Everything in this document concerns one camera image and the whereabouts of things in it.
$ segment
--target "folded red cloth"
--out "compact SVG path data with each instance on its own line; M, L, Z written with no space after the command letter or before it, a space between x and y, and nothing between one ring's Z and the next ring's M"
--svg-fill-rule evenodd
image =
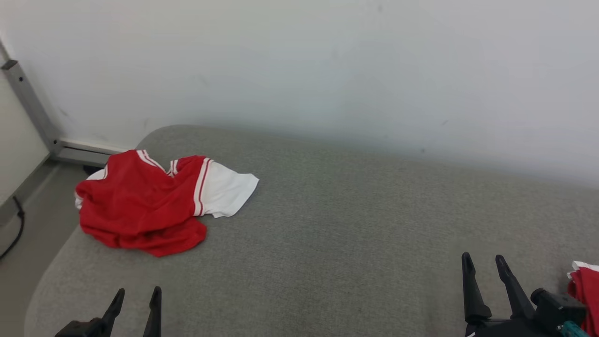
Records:
M590 337L599 337L599 272L581 267L570 275L568 294L586 305L581 328Z

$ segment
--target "red fabric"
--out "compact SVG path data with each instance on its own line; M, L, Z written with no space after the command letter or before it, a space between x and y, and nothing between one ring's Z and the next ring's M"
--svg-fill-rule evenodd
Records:
M135 150L109 157L105 179L85 180L75 189L83 199L81 228L109 247L157 257L193 248L206 237L206 227L193 217L204 158L179 160L171 176Z
M586 305L581 328L591 337L599 337L599 272L581 267L570 274L568 294Z

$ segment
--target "white wall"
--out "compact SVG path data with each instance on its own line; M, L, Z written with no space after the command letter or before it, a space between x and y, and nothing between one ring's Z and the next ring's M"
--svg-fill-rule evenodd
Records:
M176 123L348 140L599 186L596 0L4 0L71 139Z
M44 161L48 153L7 78L0 73L0 205Z

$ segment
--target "gray felt surface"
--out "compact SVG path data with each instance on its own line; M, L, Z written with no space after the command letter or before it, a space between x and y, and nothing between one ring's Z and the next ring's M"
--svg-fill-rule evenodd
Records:
M469 251L494 317L509 304L495 254L524 290L565 290L572 260L599 263L599 192L495 173L194 126L139 145L161 164L206 155L260 178L232 218L201 220L205 242L154 258L78 228L29 305L27 336L101 316L141 336L155 285L163 336L463 336Z

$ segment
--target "clothing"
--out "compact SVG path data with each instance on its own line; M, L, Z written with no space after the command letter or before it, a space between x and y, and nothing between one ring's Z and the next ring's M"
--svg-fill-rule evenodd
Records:
M144 150L112 155L103 170L75 189L83 231L113 248L164 256L202 242L194 216L232 216L258 184L204 156L170 162L164 170Z
M581 328L590 337L599 337L599 272L579 267L570 276L568 294L586 306L586 318Z

